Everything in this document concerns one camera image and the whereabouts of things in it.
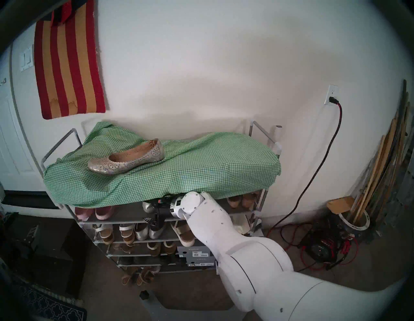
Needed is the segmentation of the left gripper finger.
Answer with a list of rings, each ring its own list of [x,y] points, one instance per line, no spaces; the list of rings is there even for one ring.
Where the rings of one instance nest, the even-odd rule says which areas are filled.
[[[40,227],[39,226],[33,226],[27,234],[27,244],[31,248],[37,248],[39,243],[39,233],[40,233]]]

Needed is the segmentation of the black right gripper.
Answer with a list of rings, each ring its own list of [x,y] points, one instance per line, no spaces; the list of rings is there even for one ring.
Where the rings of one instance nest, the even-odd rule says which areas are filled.
[[[164,227],[165,219],[172,217],[171,204],[178,196],[163,196],[161,198],[152,199],[152,207],[154,208],[154,218],[144,218],[143,222],[152,225],[152,231],[161,230]]]

